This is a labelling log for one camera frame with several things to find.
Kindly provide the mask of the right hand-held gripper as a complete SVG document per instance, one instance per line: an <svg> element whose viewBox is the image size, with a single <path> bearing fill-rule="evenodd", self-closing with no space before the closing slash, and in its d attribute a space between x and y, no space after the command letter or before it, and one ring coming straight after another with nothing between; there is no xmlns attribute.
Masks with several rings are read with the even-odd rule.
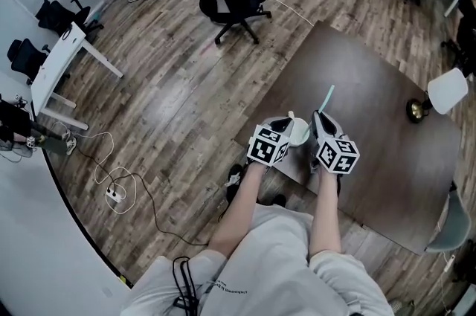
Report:
<svg viewBox="0 0 476 316"><path fill-rule="evenodd" d="M311 151L311 172L321 167L329 173L348 175L360 158L356 144L344 133L340 124L326 112L315 110L311 118L314 135ZM324 132L332 137L323 137Z"/></svg>

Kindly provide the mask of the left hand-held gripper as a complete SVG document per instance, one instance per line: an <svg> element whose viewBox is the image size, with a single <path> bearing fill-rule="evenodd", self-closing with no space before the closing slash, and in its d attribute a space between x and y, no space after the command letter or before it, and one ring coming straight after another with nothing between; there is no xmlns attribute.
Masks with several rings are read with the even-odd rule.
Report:
<svg viewBox="0 0 476 316"><path fill-rule="evenodd" d="M257 125L248 142L247 158L272 167L282 161L290 147L294 120L291 117L269 117Z"/></svg>

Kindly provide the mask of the white cup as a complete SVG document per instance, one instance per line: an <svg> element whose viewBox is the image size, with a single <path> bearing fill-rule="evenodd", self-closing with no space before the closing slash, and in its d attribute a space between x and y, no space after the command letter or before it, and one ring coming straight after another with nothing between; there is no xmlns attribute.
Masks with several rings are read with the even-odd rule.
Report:
<svg viewBox="0 0 476 316"><path fill-rule="evenodd" d="M288 116L293 120L293 127L289 136L290 146L297 147L307 142L309 138L309 124L302 118L295 117L293 111L288 112Z"/></svg>

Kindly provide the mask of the teal straw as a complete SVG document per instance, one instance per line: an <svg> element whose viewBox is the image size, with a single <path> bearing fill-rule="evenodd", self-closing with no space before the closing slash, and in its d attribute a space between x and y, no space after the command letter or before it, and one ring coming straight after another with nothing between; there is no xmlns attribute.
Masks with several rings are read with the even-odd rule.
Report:
<svg viewBox="0 0 476 316"><path fill-rule="evenodd" d="M319 109L318 109L318 114L319 114L319 115L323 112L323 110L325 109L327 103L329 102L329 99L330 99L331 96L332 96L332 93L333 93L333 91L334 91L334 88L335 88L335 85L332 84L332 85L330 86L330 88L329 88L329 91L327 92L327 95L326 95L324 101L322 102L321 106L320 106ZM306 128L304 129L303 134L302 134L303 139L304 139L304 137L305 137L308 133L310 134L311 126L312 126L312 121L309 122L309 123L307 124Z"/></svg>

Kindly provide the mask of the person's left forearm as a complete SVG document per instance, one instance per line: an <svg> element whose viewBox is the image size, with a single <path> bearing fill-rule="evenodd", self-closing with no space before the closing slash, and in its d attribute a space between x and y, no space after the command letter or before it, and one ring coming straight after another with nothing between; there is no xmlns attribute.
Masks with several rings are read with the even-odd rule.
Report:
<svg viewBox="0 0 476 316"><path fill-rule="evenodd" d="M248 166L237 194L208 244L210 250L217 251L229 258L248 234L266 170L267 166L257 162Z"/></svg>

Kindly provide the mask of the person's right forearm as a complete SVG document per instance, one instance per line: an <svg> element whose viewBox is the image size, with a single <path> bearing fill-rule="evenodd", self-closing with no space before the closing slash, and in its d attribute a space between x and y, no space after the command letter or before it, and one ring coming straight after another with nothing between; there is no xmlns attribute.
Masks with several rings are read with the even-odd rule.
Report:
<svg viewBox="0 0 476 316"><path fill-rule="evenodd" d="M318 189L312 230L309 238L309 256L322 251L341 253L341 234L338 222L338 180L323 167L318 168L318 180L312 178L309 186Z"/></svg>

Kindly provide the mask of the white shade brass table lamp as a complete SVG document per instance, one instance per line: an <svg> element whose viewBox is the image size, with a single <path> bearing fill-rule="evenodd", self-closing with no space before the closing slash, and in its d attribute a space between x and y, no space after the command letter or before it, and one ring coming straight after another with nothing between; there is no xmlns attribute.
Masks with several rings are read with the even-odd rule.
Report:
<svg viewBox="0 0 476 316"><path fill-rule="evenodd" d="M468 83L459 68L453 68L428 83L422 101L412 98L406 103L406 114L412 123L420 123L434 109L445 115L453 109L469 91Z"/></svg>

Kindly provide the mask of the person's grey shirt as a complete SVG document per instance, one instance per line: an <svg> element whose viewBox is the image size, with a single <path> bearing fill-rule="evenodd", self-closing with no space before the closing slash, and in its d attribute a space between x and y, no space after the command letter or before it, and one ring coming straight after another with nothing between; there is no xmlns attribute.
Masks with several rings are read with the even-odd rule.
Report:
<svg viewBox="0 0 476 316"><path fill-rule="evenodd" d="M184 316L186 292L199 316L393 316L381 289L354 257L308 256L309 214L257 205L251 229L230 257L210 249L183 268L158 257L130 291L120 316Z"/></svg>

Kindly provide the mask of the grey plastic chair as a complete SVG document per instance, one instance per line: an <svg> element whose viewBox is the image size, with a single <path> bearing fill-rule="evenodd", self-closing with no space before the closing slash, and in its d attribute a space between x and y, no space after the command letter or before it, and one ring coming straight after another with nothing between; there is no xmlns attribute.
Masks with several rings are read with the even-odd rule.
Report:
<svg viewBox="0 0 476 316"><path fill-rule="evenodd" d="M459 248L467 239L472 222L456 190L449 192L446 220L440 232L427 246L427 253L441 253Z"/></svg>

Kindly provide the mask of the white desk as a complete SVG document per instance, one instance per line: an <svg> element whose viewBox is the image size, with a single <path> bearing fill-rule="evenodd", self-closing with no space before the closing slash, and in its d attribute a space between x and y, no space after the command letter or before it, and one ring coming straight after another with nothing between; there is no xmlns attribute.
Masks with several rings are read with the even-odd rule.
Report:
<svg viewBox="0 0 476 316"><path fill-rule="evenodd" d="M75 58L81 49L86 50L116 76L119 78L123 77L123 74L114 67L98 49L86 40L86 34L79 28L79 26L72 22L70 28L59 38L55 46L49 52L45 62L40 67L35 80L30 86L31 105L36 117L40 114L44 114L79 129L89 129L88 124L75 120L72 117L62 115L47 107L48 101L53 98L73 109L76 108L76 103L58 95L54 92L54 89L73 58Z"/></svg>

